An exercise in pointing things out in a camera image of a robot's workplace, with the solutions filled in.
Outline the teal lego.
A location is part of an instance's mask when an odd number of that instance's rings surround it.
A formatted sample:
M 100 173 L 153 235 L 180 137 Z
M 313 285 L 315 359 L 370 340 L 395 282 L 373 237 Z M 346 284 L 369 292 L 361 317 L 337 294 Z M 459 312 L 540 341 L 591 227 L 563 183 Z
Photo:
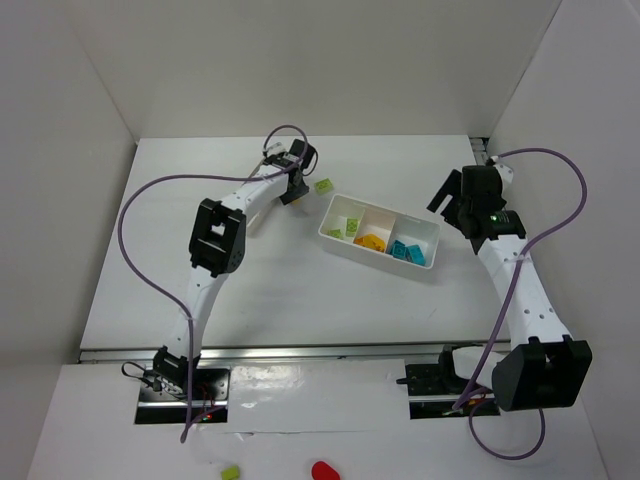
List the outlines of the teal lego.
M 404 260 L 406 258 L 406 246 L 403 242 L 395 240 L 390 245 L 389 254 L 396 259 Z
M 405 247 L 405 260 L 419 266 L 426 265 L 426 259 L 418 245 L 408 245 Z

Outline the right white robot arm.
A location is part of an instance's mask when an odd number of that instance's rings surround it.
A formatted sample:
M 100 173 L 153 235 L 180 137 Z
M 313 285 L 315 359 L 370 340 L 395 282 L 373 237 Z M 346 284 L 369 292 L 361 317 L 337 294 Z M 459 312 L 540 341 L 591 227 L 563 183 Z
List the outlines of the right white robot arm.
M 526 249 L 526 230 L 502 196 L 512 175 L 502 166 L 452 171 L 428 205 L 470 241 L 494 284 L 510 350 L 489 345 L 448 345 L 440 355 L 445 374 L 467 384 L 462 397 L 485 387 L 504 411 L 572 406 L 592 351 L 572 337 L 555 313 Z

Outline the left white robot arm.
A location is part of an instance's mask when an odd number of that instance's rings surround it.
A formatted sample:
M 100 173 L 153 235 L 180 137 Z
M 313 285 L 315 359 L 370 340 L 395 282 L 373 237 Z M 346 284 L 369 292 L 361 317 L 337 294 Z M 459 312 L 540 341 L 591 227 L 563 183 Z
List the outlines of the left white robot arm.
M 288 204 L 309 192 L 303 170 L 317 150 L 294 140 L 287 150 L 272 147 L 255 175 L 220 200 L 198 206 L 189 241 L 190 278 L 181 319 L 153 358 L 153 371 L 178 395 L 192 391 L 206 324 L 216 297 L 231 273 L 241 265 L 247 224 L 275 200 Z

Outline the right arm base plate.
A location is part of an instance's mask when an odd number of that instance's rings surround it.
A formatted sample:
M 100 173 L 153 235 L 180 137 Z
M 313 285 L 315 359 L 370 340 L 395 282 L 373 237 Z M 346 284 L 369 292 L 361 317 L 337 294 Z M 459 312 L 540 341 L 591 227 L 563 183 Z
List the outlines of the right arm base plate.
M 407 388 L 412 420 L 468 417 L 473 408 L 477 416 L 498 416 L 493 396 L 472 397 L 460 409 L 453 404 L 463 393 L 467 380 L 454 373 L 453 348 L 446 345 L 437 360 L 405 365 L 405 375 L 396 383 Z

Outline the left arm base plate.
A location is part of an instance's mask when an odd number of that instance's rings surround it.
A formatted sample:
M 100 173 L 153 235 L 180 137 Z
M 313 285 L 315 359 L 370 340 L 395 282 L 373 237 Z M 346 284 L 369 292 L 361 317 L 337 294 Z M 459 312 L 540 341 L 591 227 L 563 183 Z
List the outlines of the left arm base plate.
M 161 380 L 151 370 L 144 370 L 134 423 L 136 425 L 183 424 L 187 415 L 187 396 Z M 204 424 L 226 423 L 231 370 L 198 369 L 194 375 L 192 417 L 203 415 Z

